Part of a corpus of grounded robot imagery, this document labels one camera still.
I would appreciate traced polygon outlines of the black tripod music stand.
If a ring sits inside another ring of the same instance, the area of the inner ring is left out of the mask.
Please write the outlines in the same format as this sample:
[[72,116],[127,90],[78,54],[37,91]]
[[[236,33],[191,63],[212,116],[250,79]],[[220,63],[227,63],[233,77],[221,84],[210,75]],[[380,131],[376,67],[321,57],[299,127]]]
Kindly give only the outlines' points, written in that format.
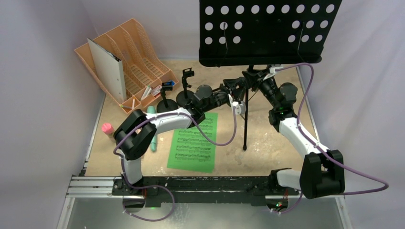
[[319,63],[339,0],[202,0],[206,67]]

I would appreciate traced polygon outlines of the black mic stand with green mic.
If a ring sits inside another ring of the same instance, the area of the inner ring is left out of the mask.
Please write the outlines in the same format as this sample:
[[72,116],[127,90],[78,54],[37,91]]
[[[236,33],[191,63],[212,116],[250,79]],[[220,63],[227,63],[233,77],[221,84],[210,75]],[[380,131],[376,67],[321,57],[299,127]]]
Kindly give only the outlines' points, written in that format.
[[183,107],[184,105],[186,105],[194,94],[193,91],[189,90],[189,88],[191,88],[192,86],[187,82],[187,79],[189,77],[193,77],[194,75],[195,73],[192,70],[192,67],[183,69],[182,71],[181,83],[183,90],[180,91],[176,96],[176,103],[179,107]]

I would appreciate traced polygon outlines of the black mic stand for pink mic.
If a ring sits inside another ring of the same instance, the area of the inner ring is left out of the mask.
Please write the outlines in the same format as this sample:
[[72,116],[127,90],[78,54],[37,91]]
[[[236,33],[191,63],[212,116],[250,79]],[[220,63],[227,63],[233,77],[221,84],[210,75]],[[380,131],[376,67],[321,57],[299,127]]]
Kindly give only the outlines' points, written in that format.
[[166,97],[166,92],[172,91],[172,90],[173,90],[173,85],[170,82],[162,83],[161,89],[160,89],[160,95],[162,97],[162,100],[157,104],[157,107],[156,107],[157,113],[174,111],[179,108],[177,103],[174,100],[168,99]]

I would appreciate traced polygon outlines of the mint green toy microphone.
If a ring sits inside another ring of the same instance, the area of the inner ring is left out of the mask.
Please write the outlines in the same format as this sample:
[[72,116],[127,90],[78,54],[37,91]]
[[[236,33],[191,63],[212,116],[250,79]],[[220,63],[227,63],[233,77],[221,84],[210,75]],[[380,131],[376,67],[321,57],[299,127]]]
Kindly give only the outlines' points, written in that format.
[[[152,105],[151,105],[151,106],[148,106],[148,107],[147,107],[147,113],[149,113],[149,114],[155,114],[155,113],[156,113],[155,107],[152,106]],[[156,152],[156,151],[157,151],[157,136],[156,136],[156,135],[153,137],[153,139],[152,139],[152,141],[151,141],[149,147],[150,147],[150,150],[151,150],[152,152]]]

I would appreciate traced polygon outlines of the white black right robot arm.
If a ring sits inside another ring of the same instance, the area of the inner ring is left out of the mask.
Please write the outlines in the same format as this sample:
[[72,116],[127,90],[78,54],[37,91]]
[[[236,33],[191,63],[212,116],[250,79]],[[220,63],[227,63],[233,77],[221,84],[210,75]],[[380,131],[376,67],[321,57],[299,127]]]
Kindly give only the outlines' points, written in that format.
[[345,191],[343,168],[333,161],[343,163],[339,150],[329,150],[298,122],[293,105],[297,87],[292,83],[277,85],[273,77],[267,77],[268,69],[243,71],[247,89],[260,91],[270,102],[269,123],[283,135],[303,158],[301,171],[291,168],[273,170],[268,188],[280,194],[287,187],[300,190],[308,199],[341,194]]

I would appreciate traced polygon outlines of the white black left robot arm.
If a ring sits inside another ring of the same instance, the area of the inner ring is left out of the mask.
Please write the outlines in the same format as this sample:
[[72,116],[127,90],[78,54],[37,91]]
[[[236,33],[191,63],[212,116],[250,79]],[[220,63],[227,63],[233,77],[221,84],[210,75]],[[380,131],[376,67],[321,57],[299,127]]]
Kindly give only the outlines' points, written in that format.
[[149,114],[134,110],[113,133],[116,142],[113,153],[121,159],[122,177],[126,180],[124,189],[130,195],[141,192],[141,157],[153,137],[171,130],[198,127],[206,119],[206,112],[225,104],[231,107],[234,116],[243,113],[247,88],[243,77],[225,79],[215,90],[208,85],[199,86],[186,105],[173,111]]

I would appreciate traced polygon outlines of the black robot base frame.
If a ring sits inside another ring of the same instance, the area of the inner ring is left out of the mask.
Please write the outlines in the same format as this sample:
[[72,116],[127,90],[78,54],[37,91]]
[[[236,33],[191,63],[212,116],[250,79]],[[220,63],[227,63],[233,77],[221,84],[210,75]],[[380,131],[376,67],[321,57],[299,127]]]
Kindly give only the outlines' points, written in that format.
[[163,203],[250,204],[274,208],[276,200],[287,206],[285,196],[296,194],[293,188],[276,187],[270,176],[143,177],[139,189],[119,177],[114,178],[112,187],[112,195],[123,196],[125,204],[132,208],[136,205],[129,202],[129,197],[140,197],[147,208],[160,207]]

